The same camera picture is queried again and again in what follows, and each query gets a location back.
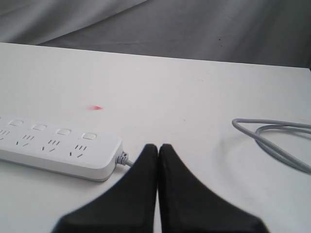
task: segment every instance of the white power strip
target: white power strip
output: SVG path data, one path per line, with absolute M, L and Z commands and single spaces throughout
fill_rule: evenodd
M 104 181 L 122 153 L 117 137 L 0 116 L 0 160 Z

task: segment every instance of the red spot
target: red spot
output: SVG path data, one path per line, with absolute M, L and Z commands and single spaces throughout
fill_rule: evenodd
M 103 108 L 100 107 L 100 106 L 92 106 L 92 107 L 90 108 L 90 110 L 101 110 L 101 109 L 103 109 Z

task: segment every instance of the gray cable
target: gray cable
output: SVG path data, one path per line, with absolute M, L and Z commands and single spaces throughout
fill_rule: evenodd
M 241 126 L 239 123 L 251 123 L 251 124 L 269 124 L 267 126 L 262 126 L 256 130 L 256 132 L 252 132 L 245 127 Z M 285 130 L 290 132 L 299 132 L 299 133 L 307 133 L 311 134 L 311 125 L 308 124 L 300 124 L 286 121 L 278 121 L 278 120 L 265 120 L 265 119 L 241 119 L 237 118 L 232 120 L 232 125 L 242 133 L 250 136 L 255 139 L 256 143 L 269 155 L 274 157 L 275 159 L 281 161 L 284 164 L 287 164 L 290 167 L 298 169 L 302 172 L 306 172 L 311 174 L 311 166 L 305 164 L 301 160 L 295 158 L 282 148 L 278 147 L 271 141 L 266 138 L 260 136 L 260 133 L 265 130 Z
M 128 166 L 133 166 L 133 164 L 134 163 L 132 161 L 130 161 L 130 160 L 127 160 L 126 163 L 125 163 L 125 165 L 128 165 Z
M 121 164 L 123 166 L 125 165 L 132 166 L 133 162 L 128 159 L 128 153 L 123 152 L 116 158 L 116 164 Z

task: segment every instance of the power outlet socket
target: power outlet socket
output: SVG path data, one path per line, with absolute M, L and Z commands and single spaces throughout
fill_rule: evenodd
M 0 160 L 104 181 L 122 153 L 119 137 L 0 115 Z

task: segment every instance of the white table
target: white table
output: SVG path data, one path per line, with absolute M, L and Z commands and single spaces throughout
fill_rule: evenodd
M 303 68 L 0 44 L 0 113 L 120 135 L 132 160 L 146 143 L 171 143 L 205 185 L 272 233 L 309 231 L 311 177 L 267 156 L 231 120 L 311 123 L 310 90 Z M 309 140 L 264 135 L 311 164 Z M 95 183 L 0 162 L 0 232 L 49 232 L 127 169 Z

